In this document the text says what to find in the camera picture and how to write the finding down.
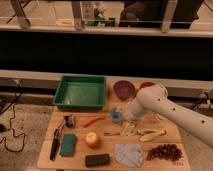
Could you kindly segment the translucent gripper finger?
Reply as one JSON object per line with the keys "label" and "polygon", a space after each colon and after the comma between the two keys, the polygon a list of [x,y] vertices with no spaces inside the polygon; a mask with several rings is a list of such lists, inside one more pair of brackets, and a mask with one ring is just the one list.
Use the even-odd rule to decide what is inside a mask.
{"label": "translucent gripper finger", "polygon": [[128,125],[129,125],[129,123],[127,123],[127,122],[123,123],[122,130],[120,132],[121,136],[126,136]]}
{"label": "translucent gripper finger", "polygon": [[134,136],[136,134],[137,134],[136,125],[130,125],[129,126],[129,132],[128,132],[127,136]]}

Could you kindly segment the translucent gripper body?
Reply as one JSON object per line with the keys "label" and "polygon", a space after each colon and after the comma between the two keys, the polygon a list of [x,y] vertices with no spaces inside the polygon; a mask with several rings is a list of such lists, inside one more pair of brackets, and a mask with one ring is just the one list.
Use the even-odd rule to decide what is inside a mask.
{"label": "translucent gripper body", "polygon": [[143,107],[137,101],[128,102],[123,108],[123,118],[126,122],[136,125],[143,116]]}

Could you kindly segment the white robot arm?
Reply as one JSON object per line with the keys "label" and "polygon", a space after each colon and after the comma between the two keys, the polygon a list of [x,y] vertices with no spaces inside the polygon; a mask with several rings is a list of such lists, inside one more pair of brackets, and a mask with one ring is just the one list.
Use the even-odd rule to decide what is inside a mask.
{"label": "white robot arm", "polygon": [[125,105],[123,117],[127,122],[137,123],[149,111],[161,114],[213,148],[213,118],[172,102],[161,84],[140,89],[136,97]]}

